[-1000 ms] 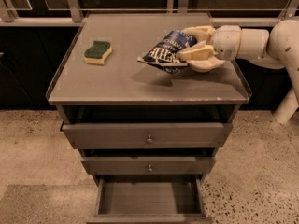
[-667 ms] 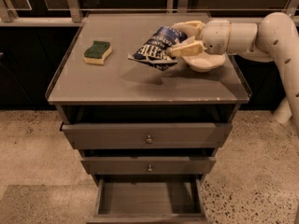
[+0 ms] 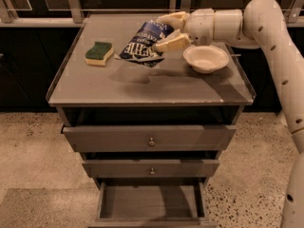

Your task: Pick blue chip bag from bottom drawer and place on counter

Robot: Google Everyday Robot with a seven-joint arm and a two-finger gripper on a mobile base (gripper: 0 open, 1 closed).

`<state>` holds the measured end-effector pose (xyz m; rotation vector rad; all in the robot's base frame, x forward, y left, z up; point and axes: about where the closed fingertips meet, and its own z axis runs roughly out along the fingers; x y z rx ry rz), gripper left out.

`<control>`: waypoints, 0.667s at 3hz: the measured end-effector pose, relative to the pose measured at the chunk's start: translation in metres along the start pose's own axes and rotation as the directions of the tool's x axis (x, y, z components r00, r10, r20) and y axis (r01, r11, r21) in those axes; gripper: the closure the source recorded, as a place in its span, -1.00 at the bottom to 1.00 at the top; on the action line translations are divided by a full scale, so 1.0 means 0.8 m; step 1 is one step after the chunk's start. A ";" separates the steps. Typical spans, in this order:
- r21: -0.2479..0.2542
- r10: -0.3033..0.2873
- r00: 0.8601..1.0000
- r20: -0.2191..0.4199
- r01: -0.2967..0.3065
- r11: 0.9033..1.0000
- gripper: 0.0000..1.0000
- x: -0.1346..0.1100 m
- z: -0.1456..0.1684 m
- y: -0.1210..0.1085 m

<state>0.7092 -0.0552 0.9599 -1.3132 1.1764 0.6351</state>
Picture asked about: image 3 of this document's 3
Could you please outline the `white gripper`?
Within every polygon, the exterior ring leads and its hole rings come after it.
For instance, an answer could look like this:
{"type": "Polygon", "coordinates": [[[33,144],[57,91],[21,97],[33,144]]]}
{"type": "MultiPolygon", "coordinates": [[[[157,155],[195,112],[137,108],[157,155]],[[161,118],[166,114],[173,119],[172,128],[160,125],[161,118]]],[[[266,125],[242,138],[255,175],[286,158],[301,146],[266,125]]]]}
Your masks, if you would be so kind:
{"type": "Polygon", "coordinates": [[[190,15],[185,11],[165,14],[156,19],[157,23],[171,26],[175,30],[160,39],[152,48],[157,52],[168,52],[196,46],[209,46],[214,35],[214,15],[212,9],[197,9],[190,15]]]}

